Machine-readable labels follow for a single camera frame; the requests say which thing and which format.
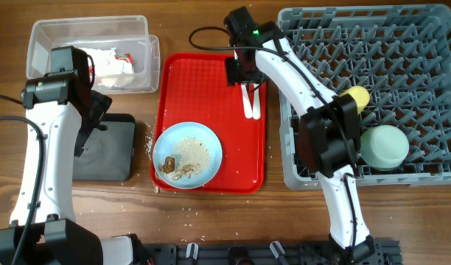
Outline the yellow plastic cup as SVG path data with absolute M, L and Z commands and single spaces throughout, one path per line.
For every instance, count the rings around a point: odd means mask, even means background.
M 356 103 L 357 113 L 361 114 L 364 108 L 370 102 L 370 94 L 363 86 L 353 86 L 344 91 L 339 97 L 350 95 Z

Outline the light blue plate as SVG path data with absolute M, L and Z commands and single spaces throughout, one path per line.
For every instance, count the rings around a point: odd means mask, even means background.
M 165 158 L 175 159 L 175 171 L 160 172 Z M 203 124 L 185 121 L 163 131 L 152 153 L 153 178 L 178 189 L 200 188 L 219 172 L 223 148 L 216 134 Z

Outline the brown food scrap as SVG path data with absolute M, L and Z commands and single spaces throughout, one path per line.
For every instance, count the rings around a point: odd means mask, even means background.
M 169 174 L 175 171 L 175 159 L 173 157 L 167 156 L 163 164 L 158 166 L 160 172 L 164 174 Z

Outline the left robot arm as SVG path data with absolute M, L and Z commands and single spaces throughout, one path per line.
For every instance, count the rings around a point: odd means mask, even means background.
M 112 100 L 94 81 L 93 58 L 64 46 L 52 50 L 49 72 L 22 90 L 27 150 L 9 226 L 0 229 L 0 263 L 154 262 L 137 235 L 101 239 L 76 222 L 74 176 L 129 174 L 132 167 L 135 119 L 110 113 Z

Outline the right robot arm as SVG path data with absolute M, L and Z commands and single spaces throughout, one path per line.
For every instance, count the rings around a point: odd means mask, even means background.
M 329 238 L 336 264 L 356 264 L 374 254 L 357 195 L 357 151 L 360 148 L 357 100 L 323 85 L 297 58 L 286 35 L 274 22 L 258 25 L 246 7 L 224 19 L 234 58 L 225 62 L 228 85 L 271 80 L 299 117 L 296 152 L 315 173 L 330 216 Z

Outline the white napkin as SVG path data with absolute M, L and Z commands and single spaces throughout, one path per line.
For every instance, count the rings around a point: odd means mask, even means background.
M 88 59 L 88 68 L 96 86 L 122 87 L 134 80 L 134 58 L 131 54 L 117 54 L 115 48 L 82 50 L 92 58 Z

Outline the mint green bowl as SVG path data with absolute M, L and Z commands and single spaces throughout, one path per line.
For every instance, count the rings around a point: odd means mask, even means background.
M 409 153 L 409 140 L 399 128 L 380 125 L 366 130 L 360 138 L 360 154 L 365 163 L 380 171 L 400 166 Z

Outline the white plastic fork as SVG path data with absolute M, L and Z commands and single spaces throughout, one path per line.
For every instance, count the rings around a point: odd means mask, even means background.
M 250 103 L 250 99 L 248 97 L 247 85 L 241 84 L 242 91 L 242 106 L 244 110 L 244 115 L 247 119 L 251 119 L 253 117 L 253 111 Z

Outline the white plastic spoon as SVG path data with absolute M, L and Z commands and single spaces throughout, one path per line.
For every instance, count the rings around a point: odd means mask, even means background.
M 252 117 L 255 120 L 261 119 L 261 103 L 259 96 L 259 85 L 254 84 L 254 102 L 252 107 Z

